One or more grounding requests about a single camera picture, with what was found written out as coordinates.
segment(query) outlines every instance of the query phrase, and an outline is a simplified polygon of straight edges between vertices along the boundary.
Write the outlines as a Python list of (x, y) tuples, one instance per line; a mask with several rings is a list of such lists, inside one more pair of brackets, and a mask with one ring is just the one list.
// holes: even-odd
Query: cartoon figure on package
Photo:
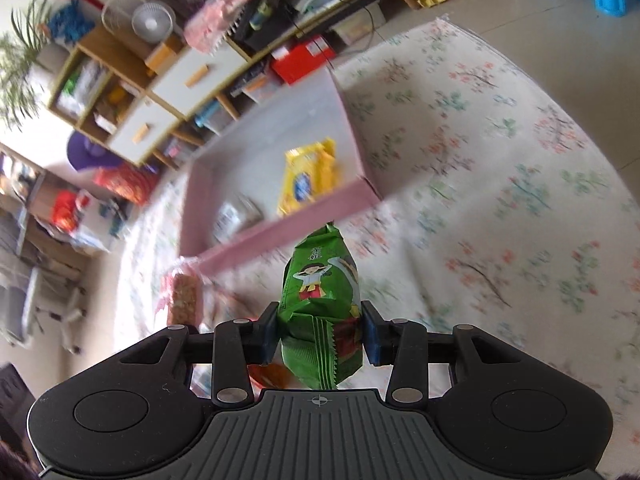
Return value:
[(307, 264), (299, 272), (296, 272), (293, 277), (302, 280), (302, 287), (298, 293), (300, 300), (308, 300), (308, 298), (324, 298), (326, 294), (322, 290), (321, 280), (324, 275), (330, 276), (331, 269), (330, 264), (323, 264), (322, 262), (314, 262)]

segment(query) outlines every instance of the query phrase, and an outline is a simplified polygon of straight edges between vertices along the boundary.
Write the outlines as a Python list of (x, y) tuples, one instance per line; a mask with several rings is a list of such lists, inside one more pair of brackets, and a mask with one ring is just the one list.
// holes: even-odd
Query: floor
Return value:
[[(431, 9), (396, 8), (373, 37), (334, 65), (448, 14), (529, 73), (587, 131), (640, 198), (640, 4), (633, 2), (623, 18), (597, 12), (593, 0), (449, 0)], [(78, 334), (83, 354), (69, 357), (69, 375), (110, 355), (119, 250), (88, 269), (88, 317)]]

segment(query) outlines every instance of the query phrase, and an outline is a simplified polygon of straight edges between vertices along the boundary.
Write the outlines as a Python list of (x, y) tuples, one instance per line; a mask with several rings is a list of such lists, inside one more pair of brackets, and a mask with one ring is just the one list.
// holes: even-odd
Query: red box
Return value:
[(316, 36), (297, 44), (285, 57), (275, 59), (271, 68), (288, 84), (293, 84), (334, 57), (335, 50), (322, 36)]

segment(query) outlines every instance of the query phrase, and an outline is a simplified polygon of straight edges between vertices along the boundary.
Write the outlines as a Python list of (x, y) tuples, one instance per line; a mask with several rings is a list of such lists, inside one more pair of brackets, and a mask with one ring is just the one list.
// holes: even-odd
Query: green wrapper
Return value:
[(331, 390), (362, 366), (358, 271), (333, 224), (300, 242), (285, 270), (278, 324), (284, 364)]

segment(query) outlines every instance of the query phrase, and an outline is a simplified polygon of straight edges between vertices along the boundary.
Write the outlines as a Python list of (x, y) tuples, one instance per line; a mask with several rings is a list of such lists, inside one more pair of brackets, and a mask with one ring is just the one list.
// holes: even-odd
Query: white cabinet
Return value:
[(134, 164), (143, 162), (180, 120), (150, 98), (138, 99), (109, 139), (109, 149)]
[(245, 65), (248, 63), (244, 57), (227, 43), (213, 55), (188, 48), (167, 72), (158, 76), (151, 92), (182, 115), (190, 116), (217, 87)]

